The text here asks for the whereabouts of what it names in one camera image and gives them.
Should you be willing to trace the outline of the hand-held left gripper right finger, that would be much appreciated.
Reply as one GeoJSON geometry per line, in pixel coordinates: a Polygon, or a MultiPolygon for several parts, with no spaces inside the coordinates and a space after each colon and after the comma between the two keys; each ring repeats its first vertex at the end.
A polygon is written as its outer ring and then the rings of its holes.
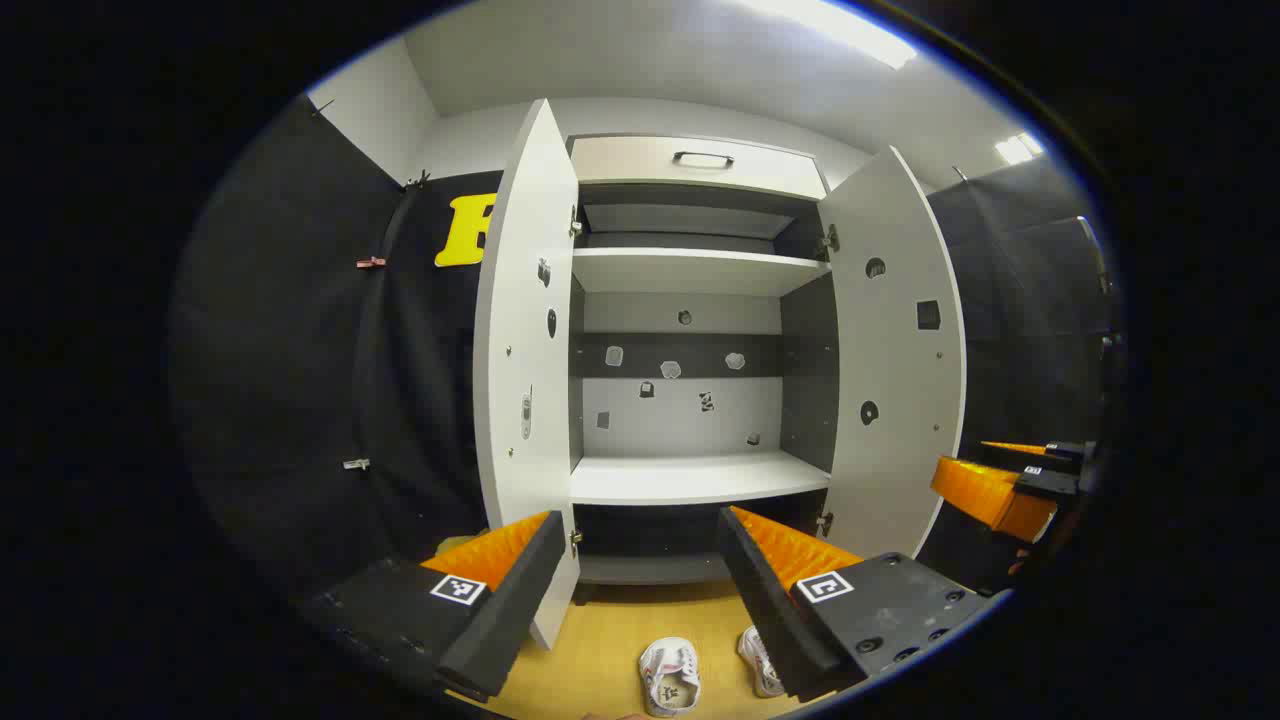
{"type": "Polygon", "coordinates": [[[1000,611],[897,552],[869,559],[736,506],[716,542],[788,696],[855,696],[923,664],[1000,611]]]}

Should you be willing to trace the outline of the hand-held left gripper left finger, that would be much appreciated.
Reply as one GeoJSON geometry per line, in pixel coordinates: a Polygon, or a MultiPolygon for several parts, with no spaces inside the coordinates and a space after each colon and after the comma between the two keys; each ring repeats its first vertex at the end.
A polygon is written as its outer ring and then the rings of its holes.
{"type": "Polygon", "coordinates": [[[398,685],[500,693],[566,551],[558,510],[433,559],[389,556],[303,601],[302,615],[398,685]]]}

